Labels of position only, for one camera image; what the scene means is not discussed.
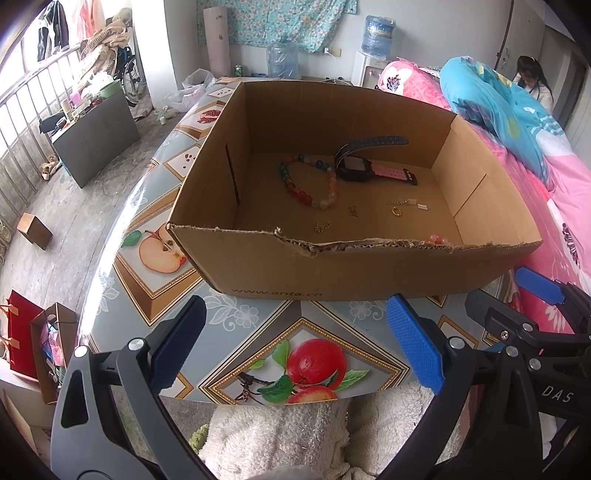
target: bead bracelet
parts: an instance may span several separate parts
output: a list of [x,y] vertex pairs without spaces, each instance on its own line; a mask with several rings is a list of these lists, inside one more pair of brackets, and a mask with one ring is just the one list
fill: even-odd
[[[296,188],[296,185],[294,184],[294,181],[291,179],[290,173],[287,170],[287,166],[290,163],[294,163],[296,161],[307,163],[308,165],[319,168],[320,170],[324,170],[326,173],[328,173],[329,196],[326,200],[318,202],[306,192],[304,192],[304,190]],[[287,161],[282,161],[279,164],[279,174],[281,175],[281,179],[285,182],[285,186],[290,191],[290,193],[304,205],[309,205],[314,208],[325,210],[336,203],[336,173],[335,170],[330,165],[328,165],[328,163],[320,160],[314,162],[301,154],[291,155]]]

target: gold earring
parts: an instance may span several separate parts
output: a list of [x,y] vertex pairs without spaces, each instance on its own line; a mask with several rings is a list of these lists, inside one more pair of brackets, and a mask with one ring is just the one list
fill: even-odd
[[316,222],[314,224],[314,231],[320,235],[321,233],[326,232],[331,226],[332,224],[330,223],[330,220],[326,222],[325,225],[320,225],[318,222]]

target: white fluffy cloth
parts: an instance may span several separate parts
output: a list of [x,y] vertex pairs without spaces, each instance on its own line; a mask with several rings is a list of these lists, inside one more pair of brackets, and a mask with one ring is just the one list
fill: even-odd
[[[345,452],[352,468],[343,480],[378,476],[410,437],[432,399],[431,389],[418,383],[354,398],[349,406],[350,443]],[[455,456],[462,447],[470,427],[466,405],[440,462]]]
[[199,456],[220,480],[306,465],[326,480],[348,469],[349,400],[278,407],[220,406]]

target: pink watch strap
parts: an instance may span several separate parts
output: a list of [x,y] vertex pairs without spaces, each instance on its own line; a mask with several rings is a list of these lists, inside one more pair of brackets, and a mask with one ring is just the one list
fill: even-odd
[[399,168],[388,168],[383,165],[377,165],[377,163],[372,163],[371,169],[378,177],[388,177],[389,179],[408,181],[408,177],[404,170],[400,170]]

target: shopping bag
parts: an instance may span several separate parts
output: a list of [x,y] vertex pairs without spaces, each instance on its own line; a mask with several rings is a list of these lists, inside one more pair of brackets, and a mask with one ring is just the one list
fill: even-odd
[[8,337],[1,339],[8,350],[10,369],[37,378],[30,323],[43,309],[14,290],[7,300],[0,310],[8,317]]

